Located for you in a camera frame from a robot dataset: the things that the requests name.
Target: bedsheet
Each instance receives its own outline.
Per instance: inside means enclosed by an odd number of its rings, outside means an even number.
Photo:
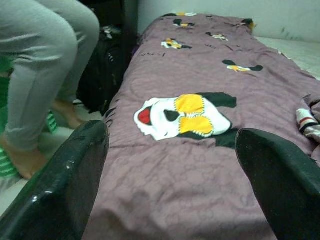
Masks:
[[[83,239],[276,239],[235,133],[260,129],[311,154],[295,113],[320,82],[249,23],[170,14],[146,30],[105,116],[110,148]]]

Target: leg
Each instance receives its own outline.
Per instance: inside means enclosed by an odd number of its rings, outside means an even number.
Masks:
[[[1,3],[0,53],[14,57],[14,72],[8,92],[8,124],[0,143],[26,178],[45,163],[38,138],[75,62],[77,47],[68,22],[38,2]]]
[[[73,105],[80,78],[99,40],[99,21],[96,15],[76,0],[36,0],[64,18],[73,28],[78,42],[74,65],[67,75],[53,108],[60,112],[69,126],[77,128],[83,122],[77,117]]]

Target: foot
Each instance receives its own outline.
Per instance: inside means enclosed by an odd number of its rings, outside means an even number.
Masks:
[[[21,150],[13,147],[8,144],[3,134],[0,136],[0,145],[9,155],[19,174],[26,179],[31,179],[47,163],[45,156],[38,149]]]
[[[56,100],[53,103],[53,109],[64,116],[71,129],[76,129],[85,123],[77,116],[76,108],[72,102]]]

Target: black backpack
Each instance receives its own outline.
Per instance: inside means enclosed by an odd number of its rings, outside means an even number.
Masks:
[[[120,35],[108,38],[103,30],[99,42],[84,70],[77,90],[77,98],[89,113],[109,109],[113,97],[117,94],[124,76],[124,59]]]

